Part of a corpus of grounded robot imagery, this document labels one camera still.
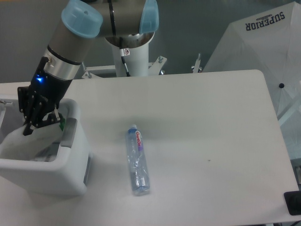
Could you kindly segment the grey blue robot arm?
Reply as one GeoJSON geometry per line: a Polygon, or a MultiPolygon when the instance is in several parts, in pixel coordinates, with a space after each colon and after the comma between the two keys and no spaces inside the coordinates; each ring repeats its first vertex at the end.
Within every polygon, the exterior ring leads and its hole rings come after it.
{"type": "Polygon", "coordinates": [[[117,47],[125,75],[134,77],[139,72],[130,66],[129,55],[148,43],[158,27],[155,0],[69,1],[30,85],[17,89],[22,135],[63,122],[60,101],[96,38],[104,37],[117,47]]]}

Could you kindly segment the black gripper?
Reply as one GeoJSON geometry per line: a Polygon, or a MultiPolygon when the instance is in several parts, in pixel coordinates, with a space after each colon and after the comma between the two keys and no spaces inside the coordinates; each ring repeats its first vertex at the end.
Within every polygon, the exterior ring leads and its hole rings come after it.
{"type": "Polygon", "coordinates": [[[34,129],[57,123],[61,129],[65,126],[65,118],[57,108],[71,80],[64,80],[48,73],[44,69],[48,62],[49,58],[43,56],[30,86],[17,88],[19,111],[24,115],[24,136],[31,135],[34,129]]]}

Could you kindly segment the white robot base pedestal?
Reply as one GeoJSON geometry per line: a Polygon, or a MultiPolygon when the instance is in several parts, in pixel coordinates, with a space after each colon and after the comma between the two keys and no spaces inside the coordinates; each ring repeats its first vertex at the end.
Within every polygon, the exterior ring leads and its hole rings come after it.
{"type": "Polygon", "coordinates": [[[148,34],[113,37],[109,41],[117,77],[144,77],[149,75],[148,34]]]}

